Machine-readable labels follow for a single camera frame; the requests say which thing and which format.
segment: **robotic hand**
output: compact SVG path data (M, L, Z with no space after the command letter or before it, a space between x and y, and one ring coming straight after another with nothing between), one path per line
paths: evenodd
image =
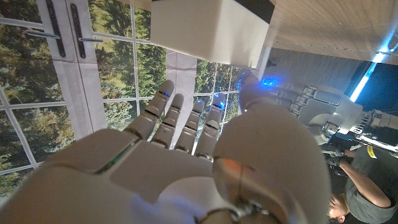
M247 111L226 124L217 141L225 101L217 94L196 150L200 101L169 150L182 95L174 96L154 137L147 139L173 88L166 81L124 131L97 131L47 159L2 206L2 222L326 221L330 181L325 160L296 115L272 98L259 100L253 91L250 98L243 90L241 107Z
M282 82L277 78L258 80L252 71L241 70L238 87L241 111L258 102L287 108L313 134L319 145L336 133L353 133L355 141L398 152L398 117L362 106L331 87Z

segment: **white box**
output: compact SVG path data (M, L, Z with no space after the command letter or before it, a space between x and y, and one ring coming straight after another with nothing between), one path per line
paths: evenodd
M256 67L269 24L234 0L152 2L150 41L187 55Z

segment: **forest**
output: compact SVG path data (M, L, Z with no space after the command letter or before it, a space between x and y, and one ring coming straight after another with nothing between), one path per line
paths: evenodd
M41 23L34 0L0 0L0 4L0 17ZM95 45L102 97L107 100L104 103L106 122L109 128L122 129L137 117L137 110L142 111L149 102L147 98L137 98L152 96L165 80L165 49L148 44L150 12L138 8L131 12L130 5L118 1L88 0L88 6L94 32L122 37L135 34L136 39L146 40L125 42L102 38L104 42ZM27 29L30 28L0 24L0 87L7 100L0 101L0 105L62 102L62 91L47 41L26 35ZM210 109L211 94L237 90L234 74L238 70L230 65L198 59L195 93L209 93L209 96L194 97L194 101L201 99L206 103L200 126ZM237 113L238 94L230 93L222 121L228 122ZM30 164L10 116L15 117L21 127L21 134L37 162L44 161L75 140L66 106L0 110L0 171ZM0 204L32 170L0 175Z

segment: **gray t-shirt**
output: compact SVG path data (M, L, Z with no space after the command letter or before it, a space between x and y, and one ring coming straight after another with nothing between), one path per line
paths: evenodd
M369 155L367 146L359 148L351 165L369 177L390 198L391 206L381 208L366 200L350 178L345 191L348 207L355 218L365 223L380 224L390 220L398 207L398 159L376 148L373 148L373 153Z

